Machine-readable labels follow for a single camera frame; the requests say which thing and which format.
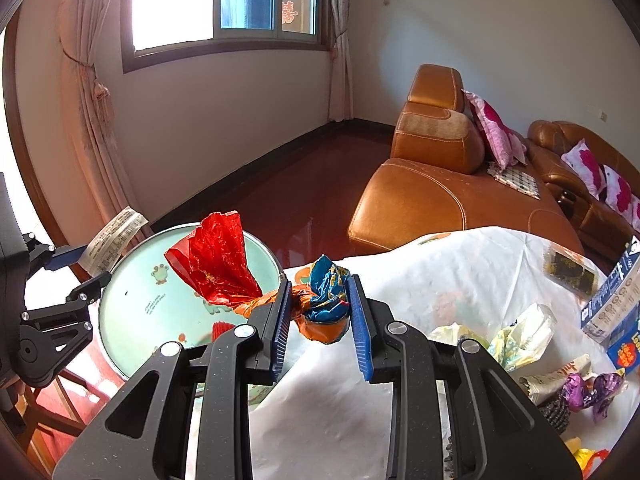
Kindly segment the pink right curtain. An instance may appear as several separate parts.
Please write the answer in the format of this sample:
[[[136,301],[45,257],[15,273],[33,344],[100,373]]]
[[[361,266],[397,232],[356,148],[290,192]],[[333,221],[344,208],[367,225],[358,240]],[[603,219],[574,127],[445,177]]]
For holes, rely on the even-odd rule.
[[[342,122],[354,117],[352,57],[349,45],[350,0],[330,0],[332,24],[332,67],[329,120]]]

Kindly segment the beige orange paper wrapper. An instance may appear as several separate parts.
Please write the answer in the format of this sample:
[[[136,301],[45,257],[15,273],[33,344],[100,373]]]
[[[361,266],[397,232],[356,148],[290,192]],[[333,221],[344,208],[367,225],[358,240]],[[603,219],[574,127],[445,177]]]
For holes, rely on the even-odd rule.
[[[591,372],[590,355],[584,353],[553,372],[522,376],[518,378],[518,385],[533,404],[540,405],[560,392],[568,376],[577,374],[584,377]]]

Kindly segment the pink white pillow left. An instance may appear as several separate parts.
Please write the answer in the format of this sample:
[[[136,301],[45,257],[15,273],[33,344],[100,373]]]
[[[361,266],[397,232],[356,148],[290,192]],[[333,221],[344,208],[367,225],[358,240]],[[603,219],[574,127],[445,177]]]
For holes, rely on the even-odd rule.
[[[588,148],[585,139],[580,140],[563,154],[561,160],[578,175],[592,197],[600,197],[605,188],[605,176],[596,155]]]

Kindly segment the tall white milk carton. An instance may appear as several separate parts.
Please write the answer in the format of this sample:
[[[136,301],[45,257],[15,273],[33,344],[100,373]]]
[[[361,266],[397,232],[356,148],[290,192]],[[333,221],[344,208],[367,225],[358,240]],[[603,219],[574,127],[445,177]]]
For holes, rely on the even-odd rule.
[[[631,237],[614,269],[580,310],[580,328],[598,344],[610,338],[639,303],[639,239]]]

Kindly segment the pink pillow on chaise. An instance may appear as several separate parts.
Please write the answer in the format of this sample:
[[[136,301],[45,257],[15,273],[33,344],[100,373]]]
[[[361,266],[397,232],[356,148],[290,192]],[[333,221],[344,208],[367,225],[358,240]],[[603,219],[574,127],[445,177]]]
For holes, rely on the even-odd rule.
[[[501,171],[517,164],[526,164],[526,146],[511,130],[496,110],[483,98],[468,90],[463,91],[475,118],[484,132],[486,141]]]

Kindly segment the checkered cloth on sofa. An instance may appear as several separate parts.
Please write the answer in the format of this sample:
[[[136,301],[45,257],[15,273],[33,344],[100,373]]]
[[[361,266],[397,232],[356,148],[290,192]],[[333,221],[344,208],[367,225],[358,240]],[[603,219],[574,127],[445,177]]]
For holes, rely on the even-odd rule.
[[[502,185],[512,188],[512,190],[534,198],[540,199],[540,192],[536,179],[530,174],[518,168],[508,167],[501,170],[495,162],[491,162],[487,168],[487,173]]]

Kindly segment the purple foil wrapper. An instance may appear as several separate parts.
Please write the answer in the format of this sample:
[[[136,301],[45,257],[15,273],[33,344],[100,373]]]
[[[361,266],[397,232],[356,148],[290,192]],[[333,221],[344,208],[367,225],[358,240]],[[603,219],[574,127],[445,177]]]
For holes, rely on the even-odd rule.
[[[590,408],[592,419],[597,424],[608,417],[608,408],[623,391],[625,384],[626,376],[622,368],[589,379],[579,374],[569,374],[560,389],[560,398],[571,412]]]

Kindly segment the white orange-print tablecloth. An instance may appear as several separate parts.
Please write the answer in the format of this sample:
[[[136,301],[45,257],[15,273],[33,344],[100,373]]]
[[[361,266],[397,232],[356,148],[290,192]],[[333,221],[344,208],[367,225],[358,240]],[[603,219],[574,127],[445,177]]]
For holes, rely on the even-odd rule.
[[[544,274],[555,244],[503,228],[425,235],[343,261],[350,312],[329,344],[300,356],[257,408],[247,364],[255,322],[221,335],[196,449],[198,479],[579,479],[574,451],[518,381],[596,375],[608,416],[579,415],[570,436],[603,477],[639,451],[639,386],[582,331],[580,300]]]

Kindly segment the black foam fruit net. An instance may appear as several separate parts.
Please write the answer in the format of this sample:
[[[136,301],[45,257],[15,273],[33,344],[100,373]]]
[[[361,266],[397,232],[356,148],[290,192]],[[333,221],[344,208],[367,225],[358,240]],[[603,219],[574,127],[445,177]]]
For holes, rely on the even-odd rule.
[[[560,394],[538,406],[538,410],[557,434],[564,434],[570,424],[570,407]]]

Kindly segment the red orange blue wrapper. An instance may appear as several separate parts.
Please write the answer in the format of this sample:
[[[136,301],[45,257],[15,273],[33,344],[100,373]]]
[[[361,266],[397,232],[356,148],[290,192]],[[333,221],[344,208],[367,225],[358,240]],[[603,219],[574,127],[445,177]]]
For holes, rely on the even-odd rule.
[[[206,304],[248,318],[276,301],[280,263],[243,231],[236,211],[213,212],[165,252],[165,260]],[[321,256],[295,275],[292,320],[311,341],[334,344],[347,330],[349,270]]]

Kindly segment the seaweed snack packet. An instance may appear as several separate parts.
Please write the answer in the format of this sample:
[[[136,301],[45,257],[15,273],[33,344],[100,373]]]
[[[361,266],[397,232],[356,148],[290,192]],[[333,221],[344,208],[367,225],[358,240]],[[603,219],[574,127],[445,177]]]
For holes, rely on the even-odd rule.
[[[597,274],[593,270],[554,248],[544,254],[544,275],[582,299],[591,298],[597,290]]]

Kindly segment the white yellow plastic bag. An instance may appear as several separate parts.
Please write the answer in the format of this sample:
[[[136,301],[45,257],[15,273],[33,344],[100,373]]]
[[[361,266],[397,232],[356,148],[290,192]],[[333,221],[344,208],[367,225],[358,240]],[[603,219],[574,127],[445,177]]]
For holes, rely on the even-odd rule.
[[[452,323],[434,328],[431,340],[455,346],[462,339],[476,340],[509,373],[540,360],[555,334],[558,320],[544,304],[531,304],[510,325],[487,340],[469,327]]]

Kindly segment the red foam fruit net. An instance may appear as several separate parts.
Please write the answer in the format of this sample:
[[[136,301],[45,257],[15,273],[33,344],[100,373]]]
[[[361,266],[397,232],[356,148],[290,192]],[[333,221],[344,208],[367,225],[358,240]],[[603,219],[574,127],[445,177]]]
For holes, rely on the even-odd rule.
[[[212,326],[212,341],[216,341],[221,335],[233,330],[235,325],[229,322],[219,321]]]

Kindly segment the wooden chair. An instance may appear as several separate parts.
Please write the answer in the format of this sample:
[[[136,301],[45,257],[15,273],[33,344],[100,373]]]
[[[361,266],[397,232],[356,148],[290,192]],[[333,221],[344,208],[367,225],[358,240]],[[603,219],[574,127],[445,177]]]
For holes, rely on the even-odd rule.
[[[50,479],[70,445],[123,384],[113,373],[94,370],[84,377],[70,368],[44,388],[17,379],[1,389],[1,421],[29,468]]]

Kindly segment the white paper receipt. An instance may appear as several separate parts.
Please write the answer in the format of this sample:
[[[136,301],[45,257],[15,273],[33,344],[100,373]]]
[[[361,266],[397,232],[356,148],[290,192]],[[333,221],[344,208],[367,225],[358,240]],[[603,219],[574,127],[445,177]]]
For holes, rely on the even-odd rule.
[[[78,264],[92,278],[102,272],[110,272],[125,248],[147,223],[143,214],[127,206],[93,237]]]

